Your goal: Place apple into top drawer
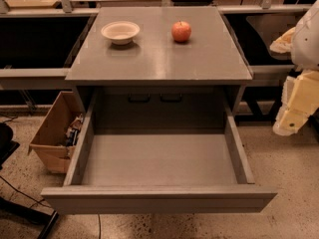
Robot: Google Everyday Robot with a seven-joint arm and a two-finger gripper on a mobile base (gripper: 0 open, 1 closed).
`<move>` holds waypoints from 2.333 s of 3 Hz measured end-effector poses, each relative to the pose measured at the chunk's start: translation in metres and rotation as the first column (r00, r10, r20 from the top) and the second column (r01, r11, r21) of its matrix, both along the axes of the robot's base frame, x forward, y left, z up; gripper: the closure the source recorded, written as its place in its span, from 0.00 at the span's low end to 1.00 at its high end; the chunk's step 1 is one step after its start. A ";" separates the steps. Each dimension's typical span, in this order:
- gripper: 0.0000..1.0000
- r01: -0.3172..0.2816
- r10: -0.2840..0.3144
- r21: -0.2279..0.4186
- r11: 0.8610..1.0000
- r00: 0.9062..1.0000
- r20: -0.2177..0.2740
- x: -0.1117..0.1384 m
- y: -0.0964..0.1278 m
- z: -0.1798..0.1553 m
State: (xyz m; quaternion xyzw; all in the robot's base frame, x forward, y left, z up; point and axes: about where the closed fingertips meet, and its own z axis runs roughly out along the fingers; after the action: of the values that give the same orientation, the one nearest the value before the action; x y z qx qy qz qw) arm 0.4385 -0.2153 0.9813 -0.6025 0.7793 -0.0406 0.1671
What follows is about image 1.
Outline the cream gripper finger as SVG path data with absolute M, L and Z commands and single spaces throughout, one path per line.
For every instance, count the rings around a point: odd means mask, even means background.
M 272 52 L 284 54 L 292 50 L 292 39 L 295 33 L 295 27 L 287 30 L 283 35 L 273 41 L 269 47 Z
M 282 136 L 297 133 L 319 109 L 319 72 L 304 70 L 296 78 L 288 76 L 281 102 L 273 131 Z

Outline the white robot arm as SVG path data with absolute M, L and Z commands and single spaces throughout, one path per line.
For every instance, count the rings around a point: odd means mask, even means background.
M 287 77 L 281 107 L 273 131 L 288 136 L 297 133 L 319 108 L 319 12 L 310 9 L 296 24 L 270 45 L 275 53 L 290 53 L 301 72 Z

